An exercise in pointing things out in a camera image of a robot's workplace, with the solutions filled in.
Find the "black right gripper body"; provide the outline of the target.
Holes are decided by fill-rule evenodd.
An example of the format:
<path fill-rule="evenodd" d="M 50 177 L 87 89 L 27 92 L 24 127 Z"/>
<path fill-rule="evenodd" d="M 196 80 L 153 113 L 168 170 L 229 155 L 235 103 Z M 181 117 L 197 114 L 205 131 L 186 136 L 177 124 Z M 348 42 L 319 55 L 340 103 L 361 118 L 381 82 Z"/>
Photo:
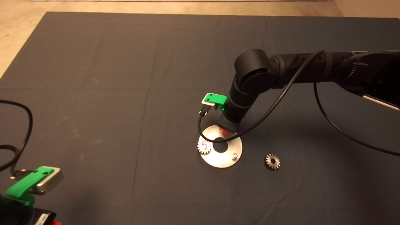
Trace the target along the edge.
<path fill-rule="evenodd" d="M 223 111 L 216 125 L 229 133 L 235 133 L 241 123 L 242 114 L 234 111 Z"/>

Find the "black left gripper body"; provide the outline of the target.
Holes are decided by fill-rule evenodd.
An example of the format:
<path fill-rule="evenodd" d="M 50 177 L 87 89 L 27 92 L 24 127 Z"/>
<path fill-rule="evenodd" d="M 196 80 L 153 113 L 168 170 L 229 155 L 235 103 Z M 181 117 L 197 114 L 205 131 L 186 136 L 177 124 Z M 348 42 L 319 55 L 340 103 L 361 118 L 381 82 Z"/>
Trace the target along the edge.
<path fill-rule="evenodd" d="M 52 225 L 57 213 L 51 210 L 25 207 L 19 225 Z"/>

